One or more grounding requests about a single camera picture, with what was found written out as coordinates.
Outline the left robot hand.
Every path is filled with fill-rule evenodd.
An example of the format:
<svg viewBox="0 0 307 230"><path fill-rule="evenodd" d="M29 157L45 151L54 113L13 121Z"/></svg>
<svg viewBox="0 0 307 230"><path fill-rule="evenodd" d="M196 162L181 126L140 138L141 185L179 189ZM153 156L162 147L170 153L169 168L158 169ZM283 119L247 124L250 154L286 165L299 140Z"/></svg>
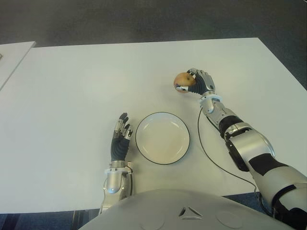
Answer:
<svg viewBox="0 0 307 230"><path fill-rule="evenodd" d="M133 134L128 114L122 113L116 122L111 141L111 161L125 161Z"/></svg>

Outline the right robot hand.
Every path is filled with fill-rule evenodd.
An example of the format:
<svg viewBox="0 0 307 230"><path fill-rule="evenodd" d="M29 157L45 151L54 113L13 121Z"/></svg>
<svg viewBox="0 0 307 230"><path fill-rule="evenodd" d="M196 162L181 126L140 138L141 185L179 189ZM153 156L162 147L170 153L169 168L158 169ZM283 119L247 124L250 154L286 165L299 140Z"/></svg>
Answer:
<svg viewBox="0 0 307 230"><path fill-rule="evenodd" d="M174 79L174 88L178 92L192 92L203 95L208 91L215 91L212 77L201 69L191 68L178 74Z"/></svg>

